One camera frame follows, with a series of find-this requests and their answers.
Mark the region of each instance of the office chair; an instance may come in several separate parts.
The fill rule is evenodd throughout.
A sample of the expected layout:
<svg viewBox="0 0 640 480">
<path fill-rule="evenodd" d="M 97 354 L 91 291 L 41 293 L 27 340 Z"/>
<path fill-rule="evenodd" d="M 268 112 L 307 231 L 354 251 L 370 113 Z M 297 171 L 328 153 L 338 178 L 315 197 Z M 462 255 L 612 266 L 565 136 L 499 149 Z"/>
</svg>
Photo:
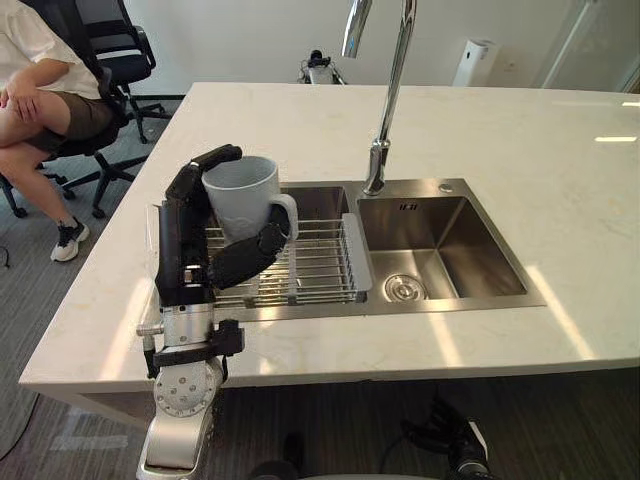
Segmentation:
<svg viewBox="0 0 640 480">
<path fill-rule="evenodd" d="M 122 89 L 131 105 L 131 117 L 138 125 L 140 141 L 148 143 L 142 127 L 143 119 L 169 120 L 171 115 L 159 103 L 140 107 L 136 97 L 131 95 L 129 84 L 149 77 L 156 66 L 147 35 L 141 27 L 131 23 L 123 0 L 78 0 L 77 5 L 99 64 L 111 70 L 113 83 Z M 111 55 L 125 51 L 125 55 Z"/>
<path fill-rule="evenodd" d="M 92 156 L 96 160 L 100 166 L 100 170 L 70 182 L 66 182 L 66 179 L 64 178 L 56 178 L 56 181 L 60 183 L 62 180 L 65 180 L 65 182 L 62 183 L 62 189 L 64 191 L 63 195 L 67 199 L 72 199 L 75 197 L 75 193 L 72 190 L 74 187 L 98 180 L 98 185 L 93 197 L 92 214 L 96 218 L 104 218 L 105 212 L 100 208 L 100 200 L 102 199 L 109 183 L 117 179 L 132 182 L 135 177 L 125 170 L 133 167 L 134 165 L 138 165 L 147 159 L 147 156 L 142 156 L 110 164 L 100 153 L 100 149 L 107 147 L 116 141 L 119 130 L 129 122 L 129 117 L 124 110 L 126 98 L 124 98 L 122 93 L 113 86 L 111 82 L 111 72 L 108 69 L 103 69 L 99 65 L 75 0 L 22 1 L 38 12 L 49 27 L 76 52 L 87 68 L 89 68 L 89 70 L 91 70 L 91 72 L 96 76 L 98 79 L 100 96 L 113 112 L 113 119 L 98 135 L 87 140 L 65 142 L 55 156 L 47 159 L 47 161 L 51 161 L 60 157 L 85 155 Z M 4 190 L 5 196 L 7 197 L 13 213 L 19 218 L 26 216 L 26 211 L 17 207 L 9 182 L 2 177 L 0 178 L 0 184 L 2 184 L 2 189 Z"/>
</svg>

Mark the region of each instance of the person's hand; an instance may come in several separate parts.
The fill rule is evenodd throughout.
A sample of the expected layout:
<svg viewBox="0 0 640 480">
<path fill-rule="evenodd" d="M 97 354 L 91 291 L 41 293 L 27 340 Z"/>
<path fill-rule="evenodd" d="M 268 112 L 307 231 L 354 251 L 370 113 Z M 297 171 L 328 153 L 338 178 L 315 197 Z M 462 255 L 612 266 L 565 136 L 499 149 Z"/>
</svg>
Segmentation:
<svg viewBox="0 0 640 480">
<path fill-rule="evenodd" d="M 38 119 L 39 96 L 35 83 L 28 75 L 13 75 L 0 95 L 0 107 L 11 108 L 25 123 Z"/>
</svg>

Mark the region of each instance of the faucet base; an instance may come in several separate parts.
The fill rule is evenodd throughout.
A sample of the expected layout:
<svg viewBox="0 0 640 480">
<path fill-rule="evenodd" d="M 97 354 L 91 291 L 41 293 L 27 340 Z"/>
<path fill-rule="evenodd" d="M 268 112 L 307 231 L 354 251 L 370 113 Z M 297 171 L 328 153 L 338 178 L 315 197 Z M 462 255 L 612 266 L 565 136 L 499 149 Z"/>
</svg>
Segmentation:
<svg viewBox="0 0 640 480">
<path fill-rule="evenodd" d="M 365 195 L 374 197 L 384 187 L 384 167 L 387 164 L 387 155 L 391 142 L 389 140 L 375 139 L 369 150 L 369 173 L 364 182 L 362 191 Z"/>
</svg>

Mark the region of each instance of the black sneaker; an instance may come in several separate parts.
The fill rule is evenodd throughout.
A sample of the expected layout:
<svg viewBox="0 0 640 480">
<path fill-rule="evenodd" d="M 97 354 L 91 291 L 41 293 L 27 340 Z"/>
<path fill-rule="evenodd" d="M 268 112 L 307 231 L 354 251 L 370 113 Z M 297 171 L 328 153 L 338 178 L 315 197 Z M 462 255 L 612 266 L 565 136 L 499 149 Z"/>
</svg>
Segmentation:
<svg viewBox="0 0 640 480">
<path fill-rule="evenodd" d="M 81 223 L 76 217 L 73 219 L 78 224 L 75 227 L 58 226 L 60 239 L 51 252 L 51 260 L 56 262 L 68 262 L 78 255 L 78 244 L 89 237 L 89 227 Z"/>
</svg>

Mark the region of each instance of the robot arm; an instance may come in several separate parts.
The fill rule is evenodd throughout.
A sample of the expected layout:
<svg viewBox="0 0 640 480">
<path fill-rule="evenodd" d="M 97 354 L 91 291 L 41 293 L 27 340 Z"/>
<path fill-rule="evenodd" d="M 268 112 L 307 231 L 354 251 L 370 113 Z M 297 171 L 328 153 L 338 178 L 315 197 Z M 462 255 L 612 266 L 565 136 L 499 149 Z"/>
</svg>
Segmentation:
<svg viewBox="0 0 640 480">
<path fill-rule="evenodd" d="M 159 208 L 156 287 L 162 327 L 142 331 L 149 378 L 155 378 L 153 419 L 138 465 L 138 480 L 195 480 L 211 434 L 211 405 L 227 377 L 226 357 L 244 349 L 235 320 L 214 328 L 213 288 L 241 283 L 276 260 L 290 225 L 274 206 L 268 224 L 252 238 L 225 247 L 209 260 L 206 227 L 211 215 L 201 176 L 222 162 L 240 161 L 242 150 L 225 145 L 182 167 Z M 162 333 L 156 351 L 153 335 Z"/>
</svg>

